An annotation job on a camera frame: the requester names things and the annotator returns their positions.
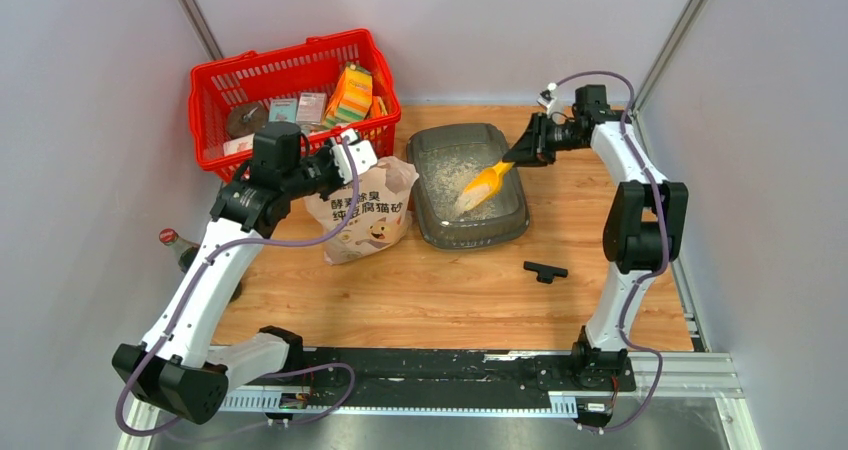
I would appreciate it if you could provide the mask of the yellow plastic scoop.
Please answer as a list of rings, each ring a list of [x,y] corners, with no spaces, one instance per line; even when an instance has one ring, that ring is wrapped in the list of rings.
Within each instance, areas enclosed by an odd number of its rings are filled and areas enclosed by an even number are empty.
[[[458,196],[454,206],[456,212],[469,212],[497,195],[502,189],[505,175],[512,168],[512,164],[500,161],[482,170]]]

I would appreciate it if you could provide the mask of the cat litter bag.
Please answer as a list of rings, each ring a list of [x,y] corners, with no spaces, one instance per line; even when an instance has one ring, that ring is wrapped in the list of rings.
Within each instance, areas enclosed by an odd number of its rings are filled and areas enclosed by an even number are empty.
[[[409,201],[419,175],[394,156],[383,157],[359,177],[357,208],[351,220],[323,243],[324,260],[340,265],[397,243],[410,225]]]

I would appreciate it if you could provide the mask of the black bag clip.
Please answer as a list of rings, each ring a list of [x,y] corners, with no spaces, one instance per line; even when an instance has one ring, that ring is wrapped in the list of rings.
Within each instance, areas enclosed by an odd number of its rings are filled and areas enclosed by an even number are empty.
[[[523,269],[534,272],[536,281],[543,284],[553,284],[556,279],[565,279],[569,271],[562,267],[550,266],[538,262],[524,261]]]

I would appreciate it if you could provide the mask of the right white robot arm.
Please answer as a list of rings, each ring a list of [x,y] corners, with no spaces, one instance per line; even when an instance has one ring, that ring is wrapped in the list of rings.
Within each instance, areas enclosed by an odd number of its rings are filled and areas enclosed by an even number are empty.
[[[542,111],[505,154],[515,167],[551,165],[559,152],[591,149],[617,189],[602,235],[609,271],[599,304],[572,346],[566,372],[579,388],[619,384],[628,369],[630,328],[653,282],[679,253],[688,189],[650,161],[627,111],[614,110],[603,85],[575,92],[571,117],[555,120],[551,83],[538,99]]]

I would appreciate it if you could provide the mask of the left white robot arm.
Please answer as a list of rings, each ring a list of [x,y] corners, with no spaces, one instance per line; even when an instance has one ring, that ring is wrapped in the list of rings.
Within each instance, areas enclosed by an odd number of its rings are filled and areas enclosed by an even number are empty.
[[[300,127],[272,122],[253,136],[252,155],[216,196],[197,254],[161,317],[135,345],[120,345],[112,366],[125,383],[115,420],[128,435],[152,436],[182,420],[209,421],[234,390],[272,376],[291,385],[304,375],[299,338],[274,326],[214,350],[213,334],[246,270],[272,239],[293,201],[351,186],[377,162],[352,128],[313,153]]]

